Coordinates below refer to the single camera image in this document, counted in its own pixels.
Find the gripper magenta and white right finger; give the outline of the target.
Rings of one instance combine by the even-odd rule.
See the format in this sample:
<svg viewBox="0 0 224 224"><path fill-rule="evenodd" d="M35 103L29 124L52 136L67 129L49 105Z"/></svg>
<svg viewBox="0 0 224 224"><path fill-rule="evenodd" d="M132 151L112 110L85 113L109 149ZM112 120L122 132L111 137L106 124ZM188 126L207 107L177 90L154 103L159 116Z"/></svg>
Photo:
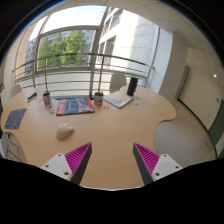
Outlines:
<svg viewBox="0 0 224 224"><path fill-rule="evenodd" d="M138 143L133 144L133 154L145 185L182 169L168 154L158 154Z"/></svg>

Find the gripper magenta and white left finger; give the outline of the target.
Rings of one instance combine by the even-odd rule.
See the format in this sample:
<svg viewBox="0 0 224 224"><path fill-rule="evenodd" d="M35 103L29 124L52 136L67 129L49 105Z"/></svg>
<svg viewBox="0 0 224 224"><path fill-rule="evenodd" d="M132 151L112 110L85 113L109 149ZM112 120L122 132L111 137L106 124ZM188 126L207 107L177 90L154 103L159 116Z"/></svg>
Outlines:
<svg viewBox="0 0 224 224"><path fill-rule="evenodd" d="M72 151L57 153L42 169L79 185L92 154L92 144L86 143Z"/></svg>

